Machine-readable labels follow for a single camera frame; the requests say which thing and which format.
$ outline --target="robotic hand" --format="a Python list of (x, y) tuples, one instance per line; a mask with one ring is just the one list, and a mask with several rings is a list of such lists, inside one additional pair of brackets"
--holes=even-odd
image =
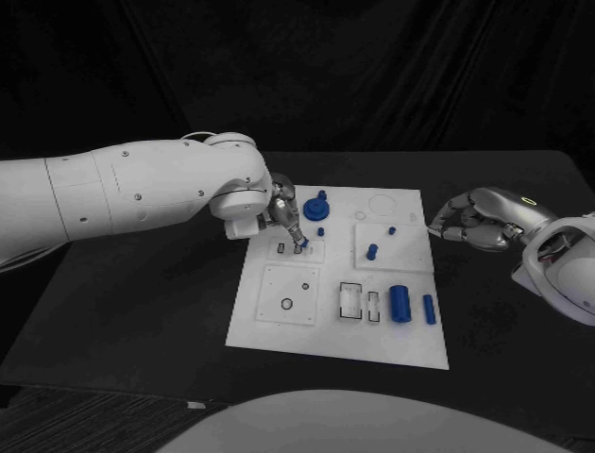
[[(445, 226), (458, 211), (463, 226)], [(447, 201), (429, 231), (492, 252), (521, 243), (511, 278), (566, 316), (595, 326), (595, 212), (559, 219), (525, 196), (481, 188)]]
[(125, 143), (50, 159), (0, 161), (0, 272), (66, 242), (166, 227), (205, 204), (225, 220), (229, 239), (267, 226), (299, 228), (294, 185), (270, 174), (254, 140), (212, 134)]

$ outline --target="black table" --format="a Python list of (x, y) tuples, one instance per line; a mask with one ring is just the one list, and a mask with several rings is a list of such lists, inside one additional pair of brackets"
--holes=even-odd
[[(489, 185), (559, 216), (595, 210), (556, 151), (267, 153), (265, 160), (296, 184), (420, 189), (427, 220), (452, 196)], [(205, 209), (185, 225), (72, 245), (0, 382), (226, 403), (346, 389), (440, 404), (533, 434), (595, 438), (595, 327), (511, 281), (515, 251), (489, 254), (436, 238), (432, 248), (450, 371), (226, 347), (247, 241), (226, 240)]]

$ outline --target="blue screw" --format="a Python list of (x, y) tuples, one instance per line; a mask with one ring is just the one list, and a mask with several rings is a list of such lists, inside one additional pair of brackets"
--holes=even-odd
[(378, 245), (374, 243), (369, 247), (368, 247), (368, 260), (369, 261), (374, 261), (375, 260), (375, 252), (378, 251)]

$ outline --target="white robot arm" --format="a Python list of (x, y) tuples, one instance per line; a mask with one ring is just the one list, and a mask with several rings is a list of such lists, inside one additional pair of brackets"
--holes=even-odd
[[(458, 210), (463, 226), (445, 226)], [(449, 200), (429, 231), (486, 251), (525, 245), (511, 278), (566, 316), (595, 326), (595, 212), (559, 219), (525, 196), (481, 188)]]
[(203, 143), (135, 142), (0, 161), (0, 272), (69, 241), (185, 222), (205, 204), (229, 239), (281, 224), (306, 246), (290, 180), (270, 174), (248, 136), (209, 135)]

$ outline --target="gray floor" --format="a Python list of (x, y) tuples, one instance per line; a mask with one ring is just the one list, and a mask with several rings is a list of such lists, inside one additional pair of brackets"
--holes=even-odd
[[(0, 453), (151, 453), (205, 417), (225, 409), (154, 396), (24, 389), (0, 410)], [(595, 453), (595, 441), (546, 438)]]

